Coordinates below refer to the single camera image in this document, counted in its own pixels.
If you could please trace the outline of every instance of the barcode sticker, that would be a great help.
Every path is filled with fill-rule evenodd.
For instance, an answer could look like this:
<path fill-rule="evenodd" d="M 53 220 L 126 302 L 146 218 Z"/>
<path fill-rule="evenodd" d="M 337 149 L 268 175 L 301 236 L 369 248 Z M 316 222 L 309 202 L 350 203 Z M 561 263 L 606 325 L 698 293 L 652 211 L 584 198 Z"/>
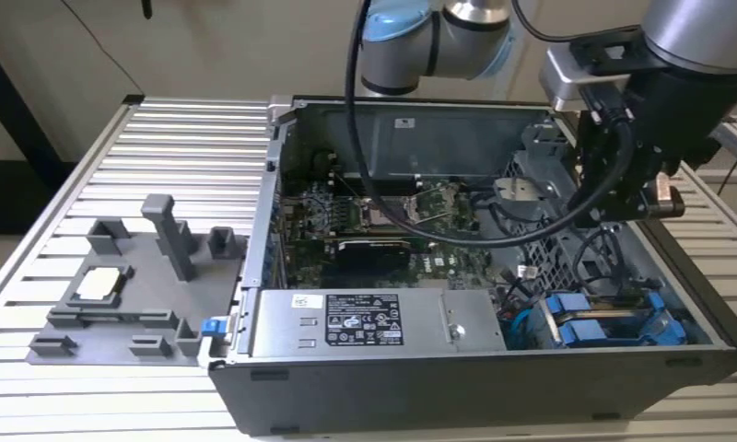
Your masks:
<path fill-rule="evenodd" d="M 322 295 L 305 295 L 300 293 L 292 295 L 292 308 L 321 308 L 322 304 Z"/>
<path fill-rule="evenodd" d="M 516 269 L 516 277 L 521 279 L 536 279 L 538 277 L 538 267 L 534 265 L 520 265 Z"/>
<path fill-rule="evenodd" d="M 416 119 L 414 118 L 397 118 L 394 121 L 396 129 L 414 129 L 416 128 Z"/>

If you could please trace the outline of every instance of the label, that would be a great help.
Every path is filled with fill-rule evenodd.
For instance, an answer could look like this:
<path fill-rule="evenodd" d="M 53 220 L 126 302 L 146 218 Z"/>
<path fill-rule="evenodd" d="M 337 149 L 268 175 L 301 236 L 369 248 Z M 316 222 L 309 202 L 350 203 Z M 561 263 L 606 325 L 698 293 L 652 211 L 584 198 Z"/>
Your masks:
<path fill-rule="evenodd" d="M 416 128 L 416 119 L 414 118 L 397 118 L 394 121 L 397 129 L 414 129 Z"/>
<path fill-rule="evenodd" d="M 536 279 L 538 277 L 538 267 L 534 265 L 520 265 L 516 269 L 516 277 L 521 279 Z"/>
<path fill-rule="evenodd" d="M 328 295 L 325 342 L 404 345 L 398 295 Z"/>
<path fill-rule="evenodd" d="M 292 295 L 292 308 L 321 308 L 324 295 L 305 295 L 297 293 Z"/>

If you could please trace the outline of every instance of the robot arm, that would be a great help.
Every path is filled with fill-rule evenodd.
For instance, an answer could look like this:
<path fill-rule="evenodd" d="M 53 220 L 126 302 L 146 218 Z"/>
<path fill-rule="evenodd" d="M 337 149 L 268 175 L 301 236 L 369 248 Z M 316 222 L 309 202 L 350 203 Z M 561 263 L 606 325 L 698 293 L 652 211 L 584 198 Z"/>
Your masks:
<path fill-rule="evenodd" d="M 709 160 L 708 137 L 737 104 L 737 0 L 653 0 L 642 25 L 573 37 L 532 28 L 518 0 L 374 1 L 362 39 L 362 84 L 372 95 L 413 92 L 422 76 L 472 79 L 502 66 L 513 42 L 509 5 L 536 38 L 552 42 L 541 86 L 556 111 L 584 111 L 582 177 L 574 208 L 604 182 L 617 114 L 633 121 L 629 172 L 598 204 L 602 221 L 681 216 L 668 177 L 682 161 Z M 612 108 L 606 108 L 608 99 Z"/>
<path fill-rule="evenodd" d="M 362 85 L 372 95 L 401 96 L 422 76 L 489 76 L 512 44 L 505 0 L 372 2 L 362 39 Z"/>
<path fill-rule="evenodd" d="M 600 221 L 677 217 L 682 198 L 668 185 L 681 163 L 718 148 L 710 132 L 737 104 L 737 1 L 653 0 L 640 29 L 552 44 L 541 85 L 557 111 L 586 111 L 578 128 L 589 194 L 610 162 L 594 90 L 621 93 L 638 142 L 629 173 L 604 199 Z"/>

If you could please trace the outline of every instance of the connector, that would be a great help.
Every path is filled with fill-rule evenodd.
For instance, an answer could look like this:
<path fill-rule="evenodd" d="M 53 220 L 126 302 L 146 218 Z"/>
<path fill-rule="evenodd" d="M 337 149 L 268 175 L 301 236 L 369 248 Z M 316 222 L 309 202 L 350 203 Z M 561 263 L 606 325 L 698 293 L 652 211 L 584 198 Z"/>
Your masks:
<path fill-rule="evenodd" d="M 633 113 L 625 106 L 622 94 L 613 83 L 585 85 L 578 92 L 597 125 L 612 127 L 618 122 L 630 122 L 634 119 Z"/>

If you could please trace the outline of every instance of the gray post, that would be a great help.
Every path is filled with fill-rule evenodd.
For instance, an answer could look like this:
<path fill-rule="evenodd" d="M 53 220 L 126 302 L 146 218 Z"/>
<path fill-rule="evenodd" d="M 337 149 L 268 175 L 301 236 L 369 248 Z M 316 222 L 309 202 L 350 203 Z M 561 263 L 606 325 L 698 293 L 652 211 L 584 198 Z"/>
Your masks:
<path fill-rule="evenodd" d="M 142 204 L 142 216 L 151 221 L 158 232 L 158 241 L 162 244 L 162 250 L 167 251 L 169 262 L 177 274 L 177 279 L 190 281 L 195 276 L 194 265 L 187 256 L 187 247 L 179 234 L 174 216 L 171 215 L 174 200 L 170 195 L 147 195 Z"/>

